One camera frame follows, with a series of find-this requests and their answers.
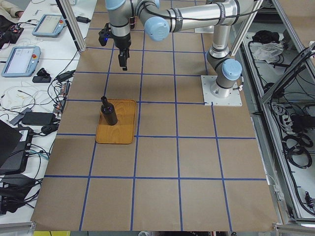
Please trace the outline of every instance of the table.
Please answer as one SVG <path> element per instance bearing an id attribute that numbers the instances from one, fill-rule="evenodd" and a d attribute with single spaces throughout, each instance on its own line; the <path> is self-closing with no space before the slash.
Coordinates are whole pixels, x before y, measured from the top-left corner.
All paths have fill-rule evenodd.
<path id="1" fill-rule="evenodd" d="M 95 8 L 96 0 L 79 0 L 77 5 L 73 6 L 75 16 L 84 16 L 92 18 L 93 9 Z M 56 5 L 49 5 L 48 2 L 39 4 L 29 3 L 25 13 L 20 19 L 20 22 L 26 22 L 30 19 L 40 20 L 43 14 L 61 14 Z M 83 37 L 86 37 L 89 24 L 78 23 Z M 22 25 L 24 31 L 19 38 L 17 44 L 11 44 L 7 49 L 0 51 L 0 57 L 8 57 L 12 47 L 14 46 L 38 46 L 41 48 L 42 59 L 72 59 L 77 49 L 73 43 L 71 34 L 67 28 L 64 28 L 61 34 L 56 38 L 35 37 L 32 35 L 33 26 Z"/>
<path id="2" fill-rule="evenodd" d="M 57 8 L 50 6 L 47 4 L 48 2 L 42 2 L 39 4 L 30 3 L 23 14 L 23 17 L 20 19 L 20 22 L 27 21 L 28 19 L 40 19 L 44 13 L 60 13 L 57 12 Z M 73 6 L 73 10 L 76 15 L 85 16 L 88 18 L 92 17 L 93 10 L 95 8 L 96 0 L 78 0 L 78 4 Z M 67 67 L 67 70 L 74 70 L 77 67 L 78 59 L 80 57 L 79 54 L 74 58 L 76 53 L 76 47 L 72 41 L 70 33 L 67 28 L 63 29 L 62 33 L 57 38 L 36 38 L 32 35 L 32 27 L 28 25 L 25 26 L 25 30 L 22 33 L 21 37 L 19 38 L 17 44 L 10 45 L 7 49 L 2 49 L 0 51 L 0 60 L 7 60 L 9 53 L 11 52 L 12 47 L 14 46 L 30 46 L 36 45 L 41 48 L 41 57 L 39 59 L 39 63 L 36 67 L 35 73 L 42 67 L 44 67 L 48 73 L 51 74 L 52 78 L 55 78 L 70 62 L 73 58 L 71 64 Z M 79 23 L 80 30 L 82 31 L 83 36 L 87 35 L 87 31 L 89 28 L 89 24 L 82 24 Z M 0 64 L 0 70 L 2 70 L 4 64 Z M 4 107 L 9 106 L 20 106 L 26 97 L 25 94 L 18 92 L 17 90 L 23 90 L 29 94 L 34 94 L 36 91 L 40 90 L 38 95 L 35 97 L 36 102 L 47 102 L 48 94 L 47 88 L 49 84 L 34 84 L 32 83 L 32 76 L 31 77 L 24 77 L 24 78 L 4 78 L 0 76 L 0 94 L 2 95 L 4 92 L 5 96 L 2 98 L 1 104 Z M 34 106 L 33 111 L 35 112 L 52 112 L 53 110 L 53 103 L 44 105 L 44 106 Z M 7 112 L 0 110 L 0 116 L 6 114 Z M 9 120 L 14 118 L 14 114 L 9 114 Z M 1 120 L 7 121 L 7 116 L 2 116 Z M 30 126 L 34 131 L 39 131 L 38 126 Z M 52 133 L 47 137 L 33 137 L 33 144 L 39 145 L 43 147 L 45 150 L 49 150 L 50 146 L 55 139 L 56 133 Z M 48 161 L 43 159 L 41 160 L 41 166 L 39 169 L 39 173 L 37 178 L 41 178 L 44 176 Z M 39 159 L 38 156 L 30 157 L 28 159 L 28 164 L 26 170 L 23 172 L 24 175 L 29 177 L 34 177 L 35 173 L 37 172 L 39 167 Z M 36 192 L 37 189 L 33 188 L 30 192 L 30 195 Z M 9 224 L 9 223 L 23 223 L 29 222 L 33 213 L 33 209 L 24 206 L 19 208 L 15 213 L 8 212 L 6 215 L 0 216 L 0 224 Z"/>
<path id="3" fill-rule="evenodd" d="M 244 97 L 238 108 L 203 103 L 212 35 L 179 32 L 157 44 L 138 23 L 126 72 L 112 41 L 95 43 L 107 17 L 93 16 L 93 46 L 78 63 L 32 216 L 36 229 L 270 231 L 278 220 Z M 132 144 L 95 142 L 104 94 L 137 101 Z"/>

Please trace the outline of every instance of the white desk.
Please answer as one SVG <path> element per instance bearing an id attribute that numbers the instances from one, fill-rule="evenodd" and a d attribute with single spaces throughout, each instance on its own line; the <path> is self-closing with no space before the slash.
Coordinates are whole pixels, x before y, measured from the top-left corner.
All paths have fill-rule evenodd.
<path id="1" fill-rule="evenodd" d="M 74 14 L 91 19 L 95 5 L 96 0 L 78 0 L 77 5 L 73 6 Z M 30 2 L 19 22 L 26 22 L 30 19 L 40 20 L 43 14 L 61 13 L 56 5 L 49 5 L 48 1 L 39 4 Z M 78 25 L 83 37 L 86 37 L 90 23 L 78 22 Z M 3 48 L 6 49 L 0 51 L 0 57 L 7 58 L 14 46 L 38 46 L 41 48 L 41 59 L 72 59 L 77 51 L 67 27 L 56 38 L 35 37 L 32 35 L 34 26 L 23 24 L 22 27 L 25 29 L 17 43 L 11 44 L 8 48 L 6 48 L 7 45 L 4 45 Z"/>
<path id="2" fill-rule="evenodd" d="M 51 59 L 40 59 L 39 63 L 36 67 L 36 71 L 38 71 L 40 68 L 44 67 L 48 71 L 48 73 L 51 74 L 51 77 L 54 78 L 58 75 L 60 71 L 64 69 L 64 67 L 70 62 L 70 60 L 51 60 Z M 77 66 L 78 61 L 74 60 L 67 70 L 74 70 Z M 49 84 L 34 84 L 32 83 L 32 77 L 21 77 L 21 78 L 4 78 L 0 76 L 0 94 L 2 95 L 4 91 L 6 91 L 8 88 L 12 88 L 9 90 L 8 93 L 3 97 L 2 102 L 3 106 L 6 107 L 10 103 L 8 100 L 11 101 L 12 106 L 20 106 L 23 102 L 23 99 L 27 97 L 27 95 L 23 93 L 19 93 L 17 90 L 25 91 L 29 94 L 34 94 L 36 90 L 42 90 L 46 91 Z M 36 102 L 40 103 L 43 100 L 46 100 L 48 98 L 48 94 L 46 92 L 41 92 L 38 94 L 38 96 L 35 97 Z M 25 105 L 28 103 L 32 103 L 32 99 L 28 99 L 29 102 L 25 102 Z M 53 110 L 53 103 L 47 104 L 45 106 L 34 106 L 32 109 L 34 112 L 52 112 Z M 2 114 L 7 114 L 5 111 L 1 111 L 0 109 L 0 116 Z M 16 115 L 9 115 L 10 119 L 14 118 Z M 0 118 L 1 120 L 7 122 L 7 116 L 2 116 Z M 30 126 L 35 132 L 40 132 L 41 126 Z M 32 144 L 38 145 L 42 148 L 44 148 L 46 151 L 49 150 L 51 144 L 53 143 L 56 136 L 56 132 L 46 136 L 46 137 L 40 137 L 40 136 L 34 136 L 32 140 Z M 34 150 L 40 150 L 37 147 L 31 147 Z M 45 170 L 47 167 L 48 161 L 44 158 L 41 158 L 41 166 L 39 173 L 37 175 L 38 178 L 43 178 L 45 174 Z M 34 177 L 39 167 L 39 157 L 37 155 L 31 156 L 28 158 L 28 163 L 26 166 L 26 170 L 22 173 L 28 177 Z M 36 191 L 38 190 L 38 187 L 34 187 L 31 189 L 28 196 L 32 196 Z M 29 206 L 23 206 L 21 208 L 18 208 L 18 210 L 15 213 L 7 212 L 6 215 L 0 215 L 0 224 L 9 224 L 9 223 L 23 223 L 23 222 L 29 222 L 31 219 L 33 213 L 33 209 Z"/>

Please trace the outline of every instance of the grid square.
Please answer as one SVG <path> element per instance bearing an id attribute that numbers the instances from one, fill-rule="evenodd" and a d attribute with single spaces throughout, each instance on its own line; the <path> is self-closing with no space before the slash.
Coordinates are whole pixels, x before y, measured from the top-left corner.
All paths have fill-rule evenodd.
<path id="1" fill-rule="evenodd" d="M 203 53 L 175 53 L 176 75 L 204 75 L 205 73 Z"/>
<path id="2" fill-rule="evenodd" d="M 95 134 L 101 102 L 67 101 L 59 134 Z"/>
<path id="3" fill-rule="evenodd" d="M 82 230 L 130 230 L 131 179 L 90 180 Z"/>
<path id="4" fill-rule="evenodd" d="M 46 177 L 31 217 L 36 230 L 78 231 L 87 182 L 87 178 Z"/>
<path id="5" fill-rule="evenodd" d="M 139 100 L 140 75 L 109 74 L 106 96 L 111 99 Z"/>
<path id="6" fill-rule="evenodd" d="M 177 102 L 203 103 L 199 76 L 176 76 Z"/>
<path id="7" fill-rule="evenodd" d="M 97 0 L 94 11 L 107 11 L 103 0 Z"/>
<path id="8" fill-rule="evenodd" d="M 198 33 L 175 33 L 174 49 L 177 52 L 203 52 L 201 35 Z"/>
<path id="9" fill-rule="evenodd" d="M 118 55 L 119 50 L 114 50 L 110 65 L 111 73 L 141 73 L 142 68 L 142 52 L 130 51 L 130 58 L 127 60 L 128 71 L 123 71 L 119 66 Z"/>
<path id="10" fill-rule="evenodd" d="M 142 77 L 141 100 L 175 102 L 174 76 L 144 75 Z"/>
<path id="11" fill-rule="evenodd" d="M 256 140 L 219 140 L 224 177 L 266 178 Z"/>
<path id="12" fill-rule="evenodd" d="M 272 230 L 278 219 L 266 181 L 226 181 L 225 187 L 233 231 Z"/>
<path id="13" fill-rule="evenodd" d="M 112 50 L 87 48 L 80 56 L 76 71 L 108 72 Z"/>
<path id="14" fill-rule="evenodd" d="M 179 136 L 214 137 L 211 108 L 204 105 L 178 104 Z"/>
<path id="15" fill-rule="evenodd" d="M 172 33 L 170 33 L 166 39 L 160 42 L 155 42 L 150 37 L 145 34 L 145 43 L 144 43 L 145 50 L 151 51 L 170 51 L 173 52 L 173 38 Z"/>
<path id="16" fill-rule="evenodd" d="M 108 13 L 94 12 L 90 22 L 90 29 L 102 29 L 108 22 L 109 22 Z"/>
<path id="17" fill-rule="evenodd" d="M 94 136 L 58 135 L 46 175 L 88 176 L 94 143 Z"/>
<path id="18" fill-rule="evenodd" d="M 133 230 L 179 231 L 177 180 L 137 179 Z"/>
<path id="19" fill-rule="evenodd" d="M 241 107 L 216 107 L 217 133 L 219 137 L 255 137 L 250 114 L 244 99 Z"/>
<path id="20" fill-rule="evenodd" d="M 173 53 L 144 52 L 143 73 L 174 74 Z"/>
<path id="21" fill-rule="evenodd" d="M 139 138 L 137 177 L 177 177 L 175 138 Z"/>
<path id="22" fill-rule="evenodd" d="M 221 180 L 182 180 L 181 195 L 184 231 L 229 231 Z"/>
<path id="23" fill-rule="evenodd" d="M 107 74 L 76 73 L 68 99 L 100 100 L 104 95 Z"/>
<path id="24" fill-rule="evenodd" d="M 179 139 L 181 177 L 221 178 L 215 139 Z"/>
<path id="25" fill-rule="evenodd" d="M 128 145 L 96 144 L 93 176 L 133 176 L 135 140 Z"/>
<path id="26" fill-rule="evenodd" d="M 175 136 L 174 104 L 141 104 L 140 135 Z"/>

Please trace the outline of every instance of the brown paper surface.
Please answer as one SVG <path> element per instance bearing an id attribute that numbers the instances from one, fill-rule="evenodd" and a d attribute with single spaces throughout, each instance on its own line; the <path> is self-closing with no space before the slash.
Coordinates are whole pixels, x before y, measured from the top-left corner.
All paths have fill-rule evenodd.
<path id="1" fill-rule="evenodd" d="M 108 16 L 99 2 L 96 10 L 91 27 L 102 28 Z M 214 74 L 204 57 L 212 35 L 188 30 L 156 43 L 140 22 L 136 29 L 128 71 L 112 40 L 100 47 L 89 31 L 93 48 L 74 76 L 36 229 L 270 231 L 277 217 L 244 97 L 242 107 L 203 105 L 200 75 Z M 104 93 L 137 101 L 131 144 L 95 142 Z"/>

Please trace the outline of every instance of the screen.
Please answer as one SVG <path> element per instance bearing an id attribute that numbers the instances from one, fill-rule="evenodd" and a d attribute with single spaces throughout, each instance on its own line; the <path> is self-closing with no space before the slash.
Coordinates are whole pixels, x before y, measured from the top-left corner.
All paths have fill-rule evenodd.
<path id="1" fill-rule="evenodd" d="M 15 49 L 5 72 L 8 74 L 26 73 L 33 52 L 34 48 Z"/>
<path id="2" fill-rule="evenodd" d="M 46 16 L 37 28 L 36 33 L 53 33 L 59 24 L 60 16 Z"/>
<path id="3" fill-rule="evenodd" d="M 22 134 L 0 120 L 0 167 L 19 143 Z"/>

